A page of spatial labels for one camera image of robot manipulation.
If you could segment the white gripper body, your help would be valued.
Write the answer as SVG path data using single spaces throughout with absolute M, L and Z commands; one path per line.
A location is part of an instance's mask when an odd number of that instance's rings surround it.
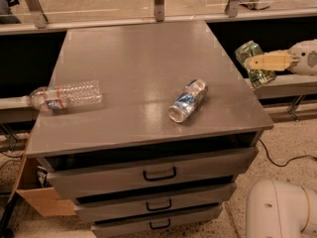
M 289 71 L 300 75 L 317 75 L 317 39 L 296 43 L 288 52 L 297 59 L 288 68 Z

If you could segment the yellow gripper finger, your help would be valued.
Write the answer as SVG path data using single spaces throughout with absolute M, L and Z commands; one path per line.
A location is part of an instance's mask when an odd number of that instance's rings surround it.
M 299 62 L 299 58 L 290 54 L 287 50 L 280 50 L 247 58 L 245 67 L 253 70 L 284 71 L 295 62 Z

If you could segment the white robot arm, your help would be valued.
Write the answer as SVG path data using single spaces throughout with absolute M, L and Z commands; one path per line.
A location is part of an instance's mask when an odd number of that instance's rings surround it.
M 316 74 L 317 40 L 296 43 L 245 60 L 254 70 Z M 309 188 L 273 179 L 258 181 L 250 190 L 246 213 L 246 238 L 301 238 L 317 236 L 317 193 Z

